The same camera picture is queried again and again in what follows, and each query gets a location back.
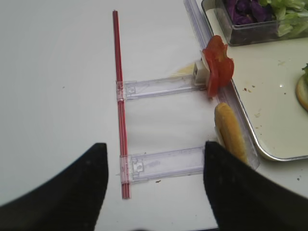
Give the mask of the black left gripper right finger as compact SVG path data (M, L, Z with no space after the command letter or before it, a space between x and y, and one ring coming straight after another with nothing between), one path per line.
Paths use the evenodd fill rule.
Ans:
M306 231L307 198L271 181L215 141L205 143L203 181L221 231Z

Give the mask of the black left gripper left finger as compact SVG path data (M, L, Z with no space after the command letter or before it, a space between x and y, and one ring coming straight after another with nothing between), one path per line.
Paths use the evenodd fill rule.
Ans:
M2 231L93 231L108 184L107 145L96 143L57 176L0 207Z

